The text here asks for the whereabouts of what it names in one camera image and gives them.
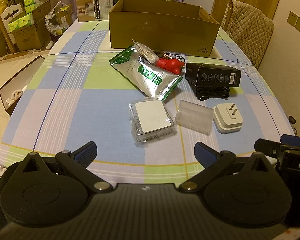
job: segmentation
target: red toy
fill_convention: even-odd
[[[171,59],[159,58],[159,60],[157,61],[157,67],[163,68],[177,75],[180,75],[182,67],[184,65],[185,65],[184,62],[181,62],[176,58],[171,58]]]

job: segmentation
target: beige quilted cover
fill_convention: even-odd
[[[222,29],[224,29],[230,3],[233,4],[233,13],[225,31],[258,69],[270,41],[274,24],[252,5],[230,0],[221,23]]]

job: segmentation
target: silver and green foil bag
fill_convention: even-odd
[[[132,45],[109,60],[110,64],[149,97],[165,100],[182,77],[143,62]]]

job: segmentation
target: triangular cutout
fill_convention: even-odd
[[[31,158],[27,165],[25,166],[25,168],[23,169],[23,172],[30,172],[30,171],[39,171],[40,168],[37,165],[37,161],[35,160],[35,158]]]
[[[269,171],[261,158],[256,158],[251,169],[254,171]]]

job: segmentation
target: table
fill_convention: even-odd
[[[116,51],[110,48],[108,21],[74,22],[51,49],[14,110],[0,144],[0,164],[21,161],[31,151],[52,156],[95,141],[98,156],[88,170],[104,180],[178,186],[203,169],[194,158],[197,141],[217,151],[244,155],[254,151],[258,138],[279,141],[282,134],[293,134],[266,82],[220,29],[210,58],[184,57],[187,62],[240,69],[240,87],[231,88],[227,101],[198,101],[183,78],[165,104],[175,116],[181,99],[208,107],[235,103],[244,119],[241,130],[221,134],[213,125],[206,135],[178,126],[173,136],[136,145],[128,105],[144,96],[109,64]]]

